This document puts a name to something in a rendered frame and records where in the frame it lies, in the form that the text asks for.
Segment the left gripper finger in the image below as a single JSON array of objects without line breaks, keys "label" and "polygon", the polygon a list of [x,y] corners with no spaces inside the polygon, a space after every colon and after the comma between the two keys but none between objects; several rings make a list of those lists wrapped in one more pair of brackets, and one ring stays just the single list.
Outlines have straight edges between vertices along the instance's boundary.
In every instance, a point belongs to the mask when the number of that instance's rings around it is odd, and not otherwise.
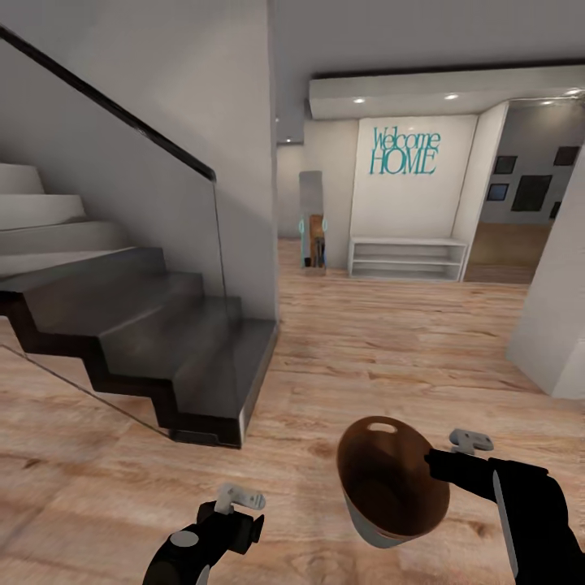
[{"label": "left gripper finger", "polygon": [[253,522],[253,529],[252,529],[252,534],[251,534],[249,545],[251,545],[252,543],[257,543],[259,541],[264,521],[265,521],[265,516],[262,515],[261,517],[259,517],[257,520],[255,520]]}]

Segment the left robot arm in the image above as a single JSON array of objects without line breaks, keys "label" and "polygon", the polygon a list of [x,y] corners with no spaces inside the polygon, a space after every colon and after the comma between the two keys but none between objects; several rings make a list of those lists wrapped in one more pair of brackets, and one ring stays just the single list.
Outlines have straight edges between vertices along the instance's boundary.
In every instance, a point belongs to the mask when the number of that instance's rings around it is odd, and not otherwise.
[{"label": "left robot arm", "polygon": [[143,585],[207,585],[211,567],[230,549],[245,555],[257,543],[265,521],[234,510],[266,505],[261,492],[224,483],[215,503],[201,505],[197,524],[167,538],[149,564]]}]

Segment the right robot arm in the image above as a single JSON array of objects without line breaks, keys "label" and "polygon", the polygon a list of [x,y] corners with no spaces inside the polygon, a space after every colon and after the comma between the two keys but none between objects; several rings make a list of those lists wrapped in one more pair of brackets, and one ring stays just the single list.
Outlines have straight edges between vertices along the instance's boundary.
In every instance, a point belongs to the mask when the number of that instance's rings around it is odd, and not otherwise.
[{"label": "right robot arm", "polygon": [[517,585],[585,585],[585,552],[569,528],[566,499],[543,467],[475,456],[492,451],[488,435],[456,428],[451,453],[430,450],[430,476],[497,503]]}]

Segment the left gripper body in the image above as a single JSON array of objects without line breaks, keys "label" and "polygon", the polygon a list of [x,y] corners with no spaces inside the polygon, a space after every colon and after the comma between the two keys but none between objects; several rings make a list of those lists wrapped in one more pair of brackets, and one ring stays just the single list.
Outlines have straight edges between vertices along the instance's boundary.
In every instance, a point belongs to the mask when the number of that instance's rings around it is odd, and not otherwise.
[{"label": "left gripper body", "polygon": [[206,522],[215,524],[220,531],[222,549],[219,558],[228,549],[243,555],[249,550],[254,517],[237,511],[229,515],[219,513],[215,511],[215,503],[206,502],[201,505],[197,524],[200,526]]}]

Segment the trash can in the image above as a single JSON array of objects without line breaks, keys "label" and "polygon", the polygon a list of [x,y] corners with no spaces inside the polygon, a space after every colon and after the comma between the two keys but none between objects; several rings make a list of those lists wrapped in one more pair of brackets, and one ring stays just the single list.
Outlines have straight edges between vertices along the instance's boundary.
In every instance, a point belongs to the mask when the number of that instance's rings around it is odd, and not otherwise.
[{"label": "trash can", "polygon": [[[370,430],[389,424],[396,432]],[[392,548],[427,535],[449,510],[449,482],[430,476],[424,455],[434,447],[406,422],[368,416],[341,436],[336,465],[353,524],[375,548]]]}]

